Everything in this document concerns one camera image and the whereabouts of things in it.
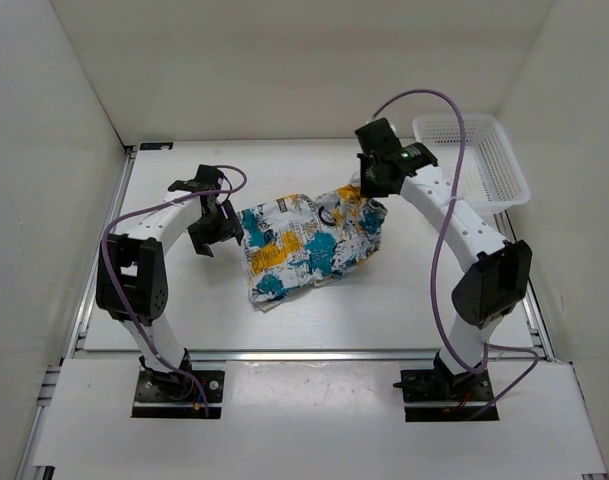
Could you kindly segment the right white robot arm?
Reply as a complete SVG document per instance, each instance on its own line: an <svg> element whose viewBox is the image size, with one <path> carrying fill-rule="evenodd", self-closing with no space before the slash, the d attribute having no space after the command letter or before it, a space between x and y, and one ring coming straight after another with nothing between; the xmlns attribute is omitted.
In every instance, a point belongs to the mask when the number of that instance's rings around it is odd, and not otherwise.
<svg viewBox="0 0 609 480"><path fill-rule="evenodd" d="M437 158L422 144L403 146L389 140L360 145L361 192L369 198L398 195L415 207L448 246L463 272L451 293L456 312L443 340L433 387L454 400L484 370L487 343L502 320L524 298L532 250L523 240L511 242L488 226L475 210L453 193Z"/></svg>

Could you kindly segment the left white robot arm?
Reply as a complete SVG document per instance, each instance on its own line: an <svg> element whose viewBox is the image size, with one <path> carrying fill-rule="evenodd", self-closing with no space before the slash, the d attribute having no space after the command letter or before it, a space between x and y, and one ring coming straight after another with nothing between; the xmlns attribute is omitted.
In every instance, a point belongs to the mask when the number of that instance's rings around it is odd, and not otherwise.
<svg viewBox="0 0 609 480"><path fill-rule="evenodd" d="M112 221L100 241L96 303L131 334L149 381L172 400L189 396L198 380L165 317L165 256L183 234L196 254L209 257L213 244L241 241L230 200L218 199L238 190L221 166L209 167L206 176L173 182L161 204Z"/></svg>

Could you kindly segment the patterned teal yellow shorts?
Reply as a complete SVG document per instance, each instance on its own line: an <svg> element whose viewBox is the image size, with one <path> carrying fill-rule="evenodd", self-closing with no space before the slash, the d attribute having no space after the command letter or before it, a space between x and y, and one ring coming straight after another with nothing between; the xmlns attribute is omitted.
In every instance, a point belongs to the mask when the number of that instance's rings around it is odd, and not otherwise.
<svg viewBox="0 0 609 480"><path fill-rule="evenodd" d="M317 197L296 193L239 211L250 303L268 311L352 272L380 249L387 214L361 195L358 174Z"/></svg>

